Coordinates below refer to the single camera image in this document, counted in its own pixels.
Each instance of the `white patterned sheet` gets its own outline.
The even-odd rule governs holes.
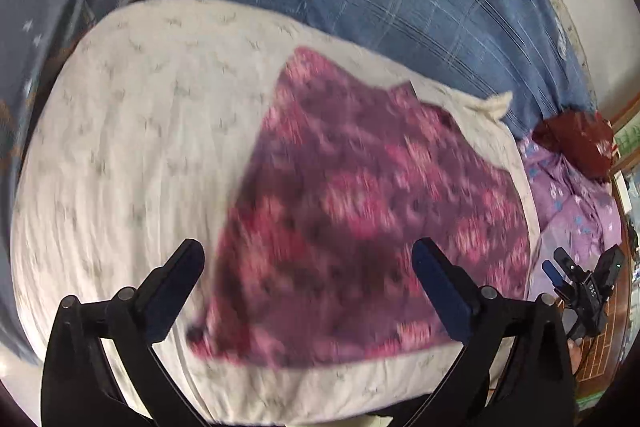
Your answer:
[[[185,237],[207,253],[234,201],[278,73],[308,46],[378,87],[411,81],[448,110],[486,160],[507,169],[522,199],[530,244],[540,235],[515,142],[498,119],[511,100],[449,89],[354,44],[284,16],[218,0],[153,0],[100,22],[66,63],[25,161],[12,223],[20,319],[44,359],[65,295],[109,299],[137,286]],[[158,357],[210,420],[308,424],[349,417],[432,391],[460,350],[314,369],[202,361],[185,344],[196,288]],[[127,401],[143,411],[113,345],[108,356]],[[504,366],[501,350],[494,373]]]

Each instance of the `black object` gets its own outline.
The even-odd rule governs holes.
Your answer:
[[[573,310],[577,314],[568,338],[597,337],[607,324],[604,306],[613,293],[613,286],[625,262],[622,250],[619,247],[609,248],[600,256],[593,272],[584,271],[575,264],[564,248],[556,248],[554,260],[569,277],[570,283],[564,280],[550,261],[545,261],[542,268],[564,301],[565,310]]]
[[[431,239],[415,243],[412,264],[450,336],[464,347],[436,391],[392,425],[511,427],[516,421],[523,427],[572,426],[574,381],[554,298],[543,294],[535,302],[518,301],[491,286],[479,288]],[[137,290],[126,287],[98,303],[62,299],[44,365],[42,425],[207,425],[151,348],[168,334],[203,267],[201,245],[188,239]],[[606,272],[602,277],[607,280]],[[485,406],[489,368],[504,337],[514,337],[513,348]],[[152,419],[124,402],[100,338],[113,339]]]

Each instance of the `gray fabric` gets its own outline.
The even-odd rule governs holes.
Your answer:
[[[133,1],[0,0],[0,342],[32,362],[36,357],[16,311],[9,248],[24,152],[53,82],[79,39],[107,13]]]

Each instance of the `purple floral cloth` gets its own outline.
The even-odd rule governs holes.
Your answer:
[[[410,84],[370,87],[299,48],[229,210],[190,346],[310,367],[449,342],[411,268],[425,236],[476,283],[524,296],[529,234],[510,174]]]
[[[542,258],[552,258],[555,247],[563,247],[583,269],[593,270],[600,255],[622,240],[615,200],[564,155],[540,147],[530,136],[521,140],[518,149],[536,204],[542,243],[545,235],[558,238],[557,245],[547,241],[549,248],[541,251],[532,272],[532,287],[540,288],[536,278],[547,279],[540,265]]]

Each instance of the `bed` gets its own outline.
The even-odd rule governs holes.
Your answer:
[[[276,9],[292,18],[203,0],[140,5],[108,16],[104,24],[82,40],[56,79],[22,165],[20,195],[14,206],[12,223],[12,271],[18,313],[38,357],[44,356],[47,331],[55,306],[63,295],[73,292],[82,300],[90,301],[107,298],[116,287],[136,285],[151,268],[161,264],[184,237],[201,240],[207,251],[216,250],[223,223],[217,217],[203,224],[202,212],[206,210],[209,216],[223,215],[221,209],[227,208],[234,200],[241,185],[238,172],[243,171],[252,153],[252,137],[256,136],[266,111],[266,106],[260,104],[271,100],[268,89],[263,93],[254,92],[253,98],[248,88],[240,93],[248,96],[247,100],[252,100],[239,99],[245,100],[249,106],[257,103],[255,99],[259,100],[261,94],[264,100],[257,103],[253,116],[246,120],[248,123],[242,124],[247,126],[241,135],[241,142],[246,142],[243,147],[225,146],[220,149],[219,145],[218,151],[210,151],[211,157],[215,156],[214,153],[220,154],[221,150],[225,152],[225,168],[220,175],[228,179],[224,183],[218,180],[224,187],[218,199],[214,198],[213,202],[199,200],[201,183],[206,178],[186,175],[187,165],[181,160],[170,159],[167,156],[169,149],[165,147],[174,144],[176,149],[172,154],[176,157],[192,158],[196,164],[204,161],[206,158],[198,151],[198,141],[194,137],[200,136],[203,129],[230,125],[231,115],[229,122],[220,114],[226,114],[228,107],[233,106],[225,104],[223,97],[216,97],[214,90],[198,91],[195,82],[202,80],[197,76],[181,77],[179,81],[176,78],[168,81],[163,77],[162,84],[158,86],[164,86],[164,102],[162,97],[156,100],[148,96],[158,89],[158,86],[148,84],[151,74],[157,72],[156,67],[159,70],[166,67],[160,60],[153,64],[150,72],[136,61],[137,55],[155,52],[155,46],[142,44],[149,36],[136,33],[137,28],[150,21],[162,23],[162,28],[158,28],[158,38],[164,39],[165,46],[167,41],[181,34],[185,46],[189,44],[193,50],[200,42],[206,42],[210,50],[222,46],[223,43],[214,36],[226,34],[229,25],[240,22],[253,24],[252,31],[262,38],[234,41],[236,48],[231,53],[232,58],[235,57],[235,66],[231,69],[241,69],[242,62],[236,64],[237,55],[241,53],[245,57],[256,58],[257,63],[262,64],[260,70],[243,73],[245,82],[247,78],[274,82],[288,57],[300,46],[321,52],[344,71],[377,86],[394,86],[399,78],[410,81],[421,100],[444,108],[452,115],[476,154],[509,173],[522,205],[522,215],[526,217],[527,256],[530,257],[532,245],[537,241],[536,214],[513,136],[523,136],[535,122],[563,107],[592,106],[580,61],[572,47],[566,45],[564,28],[549,0],[231,1]],[[190,18],[188,24],[182,20],[185,12]],[[322,30],[324,34],[309,29],[301,22]],[[128,28],[130,35],[142,41],[131,39],[133,44],[129,49],[121,49],[118,39],[110,37],[110,32],[122,31],[123,28]],[[286,33],[283,28],[295,35],[294,43],[278,44],[282,33]],[[327,33],[344,40],[327,36]],[[93,43],[94,36],[98,44]],[[169,50],[170,66],[176,68],[176,64],[181,64],[187,71],[210,68],[222,71],[222,76],[229,74],[226,60],[193,50],[190,48],[184,54],[193,57],[186,63],[181,62],[174,50]],[[140,67],[135,66],[123,76],[119,71],[123,57],[131,57],[127,63]],[[79,76],[87,68],[95,73],[91,77],[95,89],[91,92],[80,81],[82,75]],[[135,96],[127,96],[132,105],[120,114],[133,118],[129,121],[129,128],[142,126],[144,133],[140,136],[134,133],[128,136],[124,131],[122,126],[127,118],[118,123],[113,115],[109,116],[122,102],[119,98],[129,90],[127,86],[130,86],[132,78],[139,79],[135,83]],[[441,84],[429,78],[435,78]],[[194,111],[191,116],[196,120],[189,124],[193,126],[190,128],[193,132],[189,133],[191,138],[185,134],[188,127],[178,126],[177,130],[174,129],[177,134],[170,135],[169,139],[166,126],[170,121],[162,119],[171,115],[172,107],[166,104],[182,98],[191,100],[195,95],[191,96],[190,89],[193,93],[202,94],[203,100],[216,107],[217,112]],[[508,91],[514,96],[511,103],[508,95],[504,95]],[[141,107],[146,107],[151,113],[144,117],[135,114]],[[95,127],[85,126],[84,120],[93,111],[104,118],[100,117],[102,119],[98,119],[99,124]],[[61,126],[69,115],[72,117],[68,122],[73,125]],[[102,132],[105,141],[100,142]],[[150,174],[150,179],[153,179],[151,185],[167,198],[159,200],[162,211],[166,212],[160,221],[157,216],[153,221],[146,215],[146,205],[141,208],[138,203],[138,197],[151,190],[151,185],[140,185],[140,180],[132,181],[135,177],[132,178],[132,172],[145,171],[140,163],[136,163],[145,156],[136,154],[150,146],[151,142],[147,140],[153,133],[161,141],[154,145],[156,156],[153,156],[153,162],[157,168],[150,171],[155,173]],[[101,143],[94,150],[93,157],[87,148],[90,142],[94,145]],[[115,170],[107,169],[107,157],[114,160]],[[161,160],[166,160],[164,169],[159,168],[163,164]],[[210,165],[210,169],[219,169],[220,165],[222,163]],[[168,183],[164,176],[170,172],[174,173],[174,178],[182,177],[186,185],[174,187],[173,182]],[[104,176],[104,179],[97,182],[96,176]],[[89,208],[78,206],[81,201],[84,201],[82,205],[87,201],[99,203]],[[207,210],[207,205],[214,203],[219,207]],[[154,223],[153,233],[145,230],[146,225],[141,225],[151,221]],[[50,226],[41,228],[42,222]],[[33,255],[34,249],[41,254]],[[520,276],[516,283],[519,288],[508,291],[526,288],[526,275]],[[190,328],[197,321],[198,309],[202,308],[202,295],[193,296],[170,340],[158,346],[157,352],[172,377],[200,411],[210,419],[226,423],[309,423],[384,407],[432,390],[459,350],[458,346],[444,344],[382,359],[342,360],[343,371],[322,367],[304,371],[244,367],[228,360],[209,359],[203,362],[186,347]],[[140,407],[123,378],[114,350],[109,352],[127,399]],[[503,363],[504,359],[497,360],[495,370],[499,371]],[[408,373],[414,377],[407,378]],[[229,385],[220,386],[223,378]]]

